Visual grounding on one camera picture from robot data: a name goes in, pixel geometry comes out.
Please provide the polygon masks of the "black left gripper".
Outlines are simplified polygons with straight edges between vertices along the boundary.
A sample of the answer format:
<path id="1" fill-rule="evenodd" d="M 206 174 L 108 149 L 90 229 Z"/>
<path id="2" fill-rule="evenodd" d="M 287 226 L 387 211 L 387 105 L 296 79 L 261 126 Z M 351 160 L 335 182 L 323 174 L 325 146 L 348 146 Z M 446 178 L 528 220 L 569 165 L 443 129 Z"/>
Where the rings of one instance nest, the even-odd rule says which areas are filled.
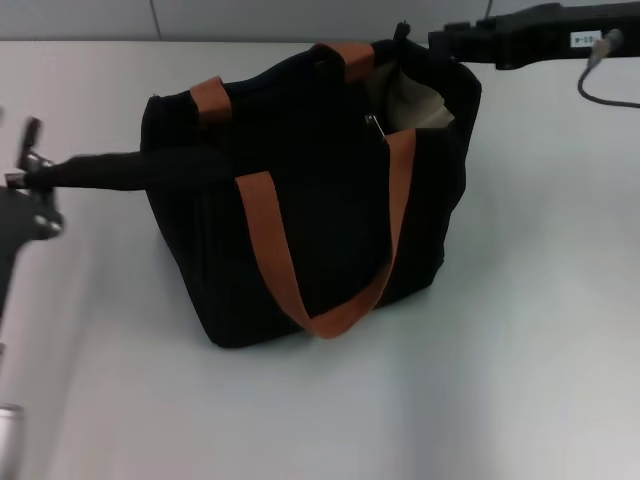
<path id="1" fill-rule="evenodd" d="M 41 120 L 36 117 L 26 123 L 17 160 L 17 168 L 23 172 L 32 173 L 53 165 L 35 151 L 41 126 Z M 64 227 L 64 217 L 57 209 L 52 189 L 28 193 L 1 189 L 1 313 L 4 313 L 19 251 L 29 242 L 61 235 Z"/>

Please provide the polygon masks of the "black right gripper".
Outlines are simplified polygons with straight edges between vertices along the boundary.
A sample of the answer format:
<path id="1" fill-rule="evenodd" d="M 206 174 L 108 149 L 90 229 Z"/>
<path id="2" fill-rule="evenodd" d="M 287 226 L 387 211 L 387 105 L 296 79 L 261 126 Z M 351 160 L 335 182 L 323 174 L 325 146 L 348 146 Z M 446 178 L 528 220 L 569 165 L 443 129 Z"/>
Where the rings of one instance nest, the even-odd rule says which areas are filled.
<path id="1" fill-rule="evenodd" d="M 639 55 L 639 3 L 546 3 L 492 19 L 450 23 L 428 34 L 437 61 L 495 64 L 515 70 L 551 60 Z"/>

